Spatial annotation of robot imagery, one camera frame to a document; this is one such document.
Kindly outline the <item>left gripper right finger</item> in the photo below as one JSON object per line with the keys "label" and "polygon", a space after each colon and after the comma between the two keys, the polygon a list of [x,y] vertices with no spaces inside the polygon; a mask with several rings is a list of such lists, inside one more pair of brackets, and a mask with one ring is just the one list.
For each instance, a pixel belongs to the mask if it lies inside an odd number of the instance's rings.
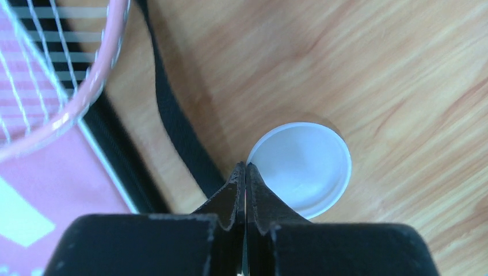
{"label": "left gripper right finger", "polygon": [[312,223],[246,167],[251,275],[437,275],[420,234],[406,224]]}

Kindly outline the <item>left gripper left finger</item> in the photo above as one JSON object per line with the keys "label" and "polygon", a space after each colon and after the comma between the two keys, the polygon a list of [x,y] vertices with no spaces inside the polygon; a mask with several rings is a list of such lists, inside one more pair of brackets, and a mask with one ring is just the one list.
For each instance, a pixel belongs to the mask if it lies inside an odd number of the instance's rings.
{"label": "left gripper left finger", "polygon": [[237,275],[244,182],[238,163],[191,214],[89,214],[67,228],[45,275]]}

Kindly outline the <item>white plastic tube lid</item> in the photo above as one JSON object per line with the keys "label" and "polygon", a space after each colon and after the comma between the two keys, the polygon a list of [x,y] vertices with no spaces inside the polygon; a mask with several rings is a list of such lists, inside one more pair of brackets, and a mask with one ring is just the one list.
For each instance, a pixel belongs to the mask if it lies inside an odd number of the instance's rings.
{"label": "white plastic tube lid", "polygon": [[260,138],[247,163],[292,210],[313,219],[344,194],[352,175],[346,142],[334,130],[313,122],[280,125]]}

